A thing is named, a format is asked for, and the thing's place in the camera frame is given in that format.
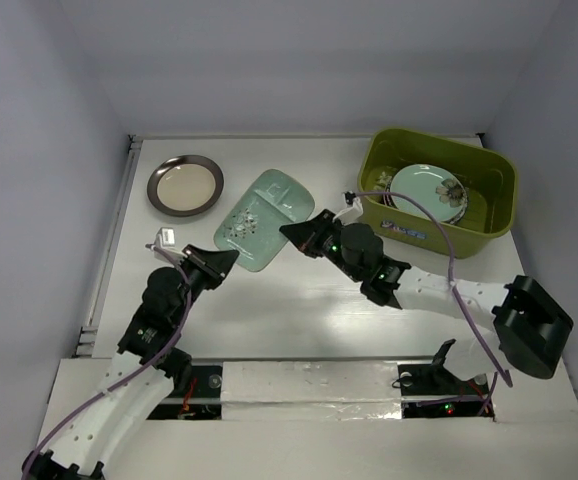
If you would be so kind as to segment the celadon rectangular divided dish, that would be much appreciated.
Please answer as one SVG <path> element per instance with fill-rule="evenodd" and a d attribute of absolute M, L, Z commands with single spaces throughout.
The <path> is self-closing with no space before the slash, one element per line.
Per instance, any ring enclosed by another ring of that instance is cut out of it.
<path fill-rule="evenodd" d="M 225 216 L 214 244 L 237 251 L 239 266 L 260 272 L 287 243 L 280 228 L 306 221 L 314 208 L 313 196 L 300 182 L 280 170 L 266 170 Z"/>

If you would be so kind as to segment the brown rimmed cream round plate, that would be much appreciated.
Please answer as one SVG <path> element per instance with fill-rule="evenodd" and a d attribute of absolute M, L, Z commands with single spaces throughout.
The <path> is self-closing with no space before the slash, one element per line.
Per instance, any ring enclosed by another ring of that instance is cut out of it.
<path fill-rule="evenodd" d="M 159 165 L 147 182 L 147 198 L 159 212 L 191 217 L 212 208 L 222 195 L 224 174 L 202 155 L 182 155 Z"/>

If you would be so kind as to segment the mint green flower plate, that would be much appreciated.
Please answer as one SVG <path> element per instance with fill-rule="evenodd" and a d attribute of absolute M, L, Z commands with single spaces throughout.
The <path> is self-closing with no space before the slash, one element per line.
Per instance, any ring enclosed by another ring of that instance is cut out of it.
<path fill-rule="evenodd" d="M 439 222 L 455 224 L 466 213 L 467 189 L 451 172 L 433 165 L 414 164 L 400 169 L 390 181 L 384 200 L 405 213 L 427 219 L 426 214 L 402 198 L 422 205 Z"/>

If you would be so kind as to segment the black square floral plate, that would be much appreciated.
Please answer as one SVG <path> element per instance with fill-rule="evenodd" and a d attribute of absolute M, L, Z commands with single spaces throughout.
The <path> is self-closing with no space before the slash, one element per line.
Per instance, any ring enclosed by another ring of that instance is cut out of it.
<path fill-rule="evenodd" d="M 389 185 L 395 175 L 395 171 L 391 168 L 375 169 L 369 179 L 368 191 L 388 191 Z"/>

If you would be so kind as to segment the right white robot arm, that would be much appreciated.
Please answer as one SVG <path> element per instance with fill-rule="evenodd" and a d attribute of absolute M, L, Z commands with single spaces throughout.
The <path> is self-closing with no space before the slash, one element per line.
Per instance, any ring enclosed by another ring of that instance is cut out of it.
<path fill-rule="evenodd" d="M 540 380 L 555 375 L 573 320 L 534 278 L 518 275 L 500 284 L 432 274 L 389 257 L 370 226 L 343 224 L 329 210 L 279 231 L 303 255 L 327 259 L 375 305 L 466 320 L 473 343 L 446 340 L 429 368 L 437 390 L 451 392 L 488 372 L 516 370 Z"/>

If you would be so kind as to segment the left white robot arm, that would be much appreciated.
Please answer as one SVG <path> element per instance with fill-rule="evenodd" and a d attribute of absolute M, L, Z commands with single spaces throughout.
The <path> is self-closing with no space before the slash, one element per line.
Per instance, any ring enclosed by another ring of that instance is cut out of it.
<path fill-rule="evenodd" d="M 192 245 L 175 253 L 157 243 L 148 248 L 168 266 L 149 275 L 141 304 L 95 392 L 30 452 L 23 478 L 107 478 L 155 407 L 188 389 L 191 357 L 177 347 L 182 329 L 200 294 L 222 284 L 239 253 Z"/>

